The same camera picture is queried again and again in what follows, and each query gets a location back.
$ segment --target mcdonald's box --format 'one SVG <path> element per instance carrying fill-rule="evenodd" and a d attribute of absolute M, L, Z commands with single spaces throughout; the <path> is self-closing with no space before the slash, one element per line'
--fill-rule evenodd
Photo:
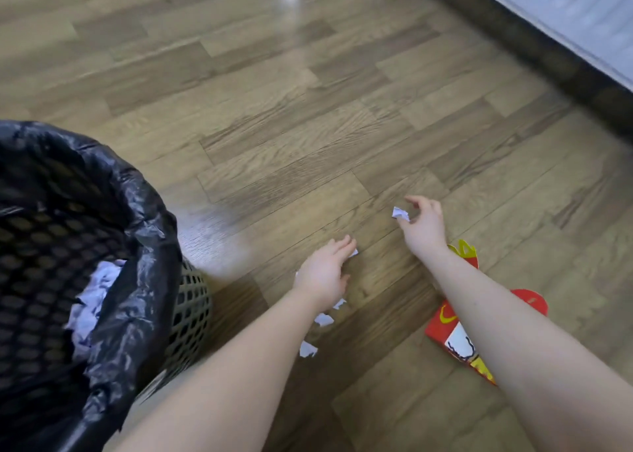
<path fill-rule="evenodd" d="M 448 247 L 473 267 L 479 268 L 477 251 L 465 240 L 460 240 L 457 247 L 453 247 L 452 245 Z M 511 292 L 543 315 L 548 314 L 547 302 L 536 292 L 525 288 L 514 289 L 511 290 Z M 431 322 L 429 322 L 425 333 L 443 346 L 443 348 L 457 360 L 466 363 L 479 372 L 480 375 L 486 377 L 486 379 L 496 385 L 495 378 L 486 367 L 479 353 L 477 353 L 474 344 L 448 301 L 445 300 L 439 307 L 439 310 L 433 316 Z"/>

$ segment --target white corrugated panel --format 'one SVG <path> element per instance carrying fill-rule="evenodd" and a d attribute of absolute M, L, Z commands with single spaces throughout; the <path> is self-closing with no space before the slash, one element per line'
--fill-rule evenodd
<path fill-rule="evenodd" d="M 497 0 L 633 90 L 633 0 Z"/>

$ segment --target person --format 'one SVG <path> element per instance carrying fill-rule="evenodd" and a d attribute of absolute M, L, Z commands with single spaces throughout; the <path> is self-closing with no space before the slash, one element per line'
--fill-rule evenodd
<path fill-rule="evenodd" d="M 409 249 L 431 271 L 535 447 L 633 448 L 633 388 L 502 285 L 446 246 L 442 208 L 407 197 L 399 219 Z M 118 447 L 118 452 L 259 451 L 315 316 L 343 296 L 341 266 L 356 248 L 330 240 L 301 266 L 294 287 L 203 363 Z"/>

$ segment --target black trash bag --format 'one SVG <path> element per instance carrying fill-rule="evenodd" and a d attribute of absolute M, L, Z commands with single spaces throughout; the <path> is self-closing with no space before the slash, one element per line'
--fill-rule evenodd
<path fill-rule="evenodd" d="M 63 326 L 102 260 L 126 259 L 72 361 Z M 180 283 L 176 220 L 108 147 L 0 120 L 0 449 L 100 451 L 163 363 Z"/>

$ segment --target person's left hand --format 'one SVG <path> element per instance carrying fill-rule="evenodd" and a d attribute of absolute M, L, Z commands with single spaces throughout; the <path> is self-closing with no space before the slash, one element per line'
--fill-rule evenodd
<path fill-rule="evenodd" d="M 293 290 L 311 300 L 317 312 L 332 308 L 343 298 L 349 275 L 341 276 L 341 266 L 354 252 L 356 240 L 330 240 L 303 263 L 294 279 Z"/>

